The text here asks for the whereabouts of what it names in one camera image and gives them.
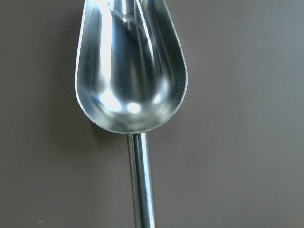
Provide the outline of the silver metal ice scoop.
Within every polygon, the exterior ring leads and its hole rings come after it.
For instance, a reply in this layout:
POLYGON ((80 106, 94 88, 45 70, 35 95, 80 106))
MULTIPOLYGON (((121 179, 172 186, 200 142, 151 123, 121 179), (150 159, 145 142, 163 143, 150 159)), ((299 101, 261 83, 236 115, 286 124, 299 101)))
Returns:
POLYGON ((148 132, 169 121, 188 85, 181 44, 163 0, 87 0, 75 94, 98 127, 125 134, 134 221, 156 227, 148 132))

